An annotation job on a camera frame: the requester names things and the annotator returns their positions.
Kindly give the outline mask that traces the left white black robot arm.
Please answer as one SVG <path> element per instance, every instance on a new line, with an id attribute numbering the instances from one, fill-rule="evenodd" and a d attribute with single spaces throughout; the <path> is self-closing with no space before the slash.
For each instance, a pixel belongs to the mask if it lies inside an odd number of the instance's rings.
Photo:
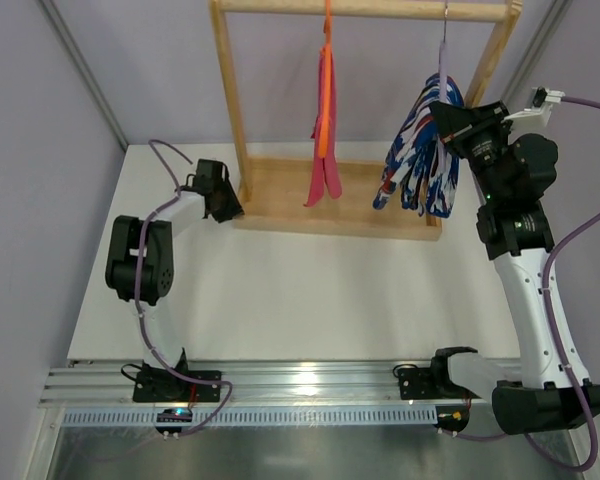
<path id="1" fill-rule="evenodd" d="M 134 402 L 220 400 L 222 373 L 189 369 L 167 296 L 176 279 L 176 237 L 208 218 L 224 223 L 242 215 L 226 164 L 200 159 L 186 182 L 176 186 L 174 197 L 146 218 L 120 215 L 114 220 L 105 283 L 138 321 L 143 361 L 133 375 L 127 372 L 130 365 L 121 368 L 134 383 Z"/>

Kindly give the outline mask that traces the blue white patterned trousers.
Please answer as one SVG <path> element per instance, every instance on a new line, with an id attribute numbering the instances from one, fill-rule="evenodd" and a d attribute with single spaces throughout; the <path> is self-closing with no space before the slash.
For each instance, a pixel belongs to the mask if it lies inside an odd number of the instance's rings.
<path id="1" fill-rule="evenodd" d="M 452 77 L 431 75 L 424 83 L 385 157 L 381 184 L 372 202 L 384 209 L 394 194 L 401 207 L 420 216 L 448 218 L 453 209 L 460 157 L 442 144 L 431 113 L 437 101 L 464 105 L 463 95 Z"/>

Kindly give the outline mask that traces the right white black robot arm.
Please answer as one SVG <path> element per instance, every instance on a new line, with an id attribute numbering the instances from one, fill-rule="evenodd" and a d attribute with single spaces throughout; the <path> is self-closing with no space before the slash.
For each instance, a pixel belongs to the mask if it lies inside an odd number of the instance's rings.
<path id="1" fill-rule="evenodd" d="M 558 147 L 536 130 L 566 99 L 538 88 L 515 114 L 501 102 L 431 105 L 442 143 L 468 161 L 484 198 L 476 227 L 505 291 L 521 373 L 512 376 L 468 347 L 439 349 L 431 365 L 451 387 L 488 401 L 508 435 L 576 429 L 600 413 L 600 384 L 570 334 L 553 267 L 560 247 L 541 204 L 557 178 Z"/>

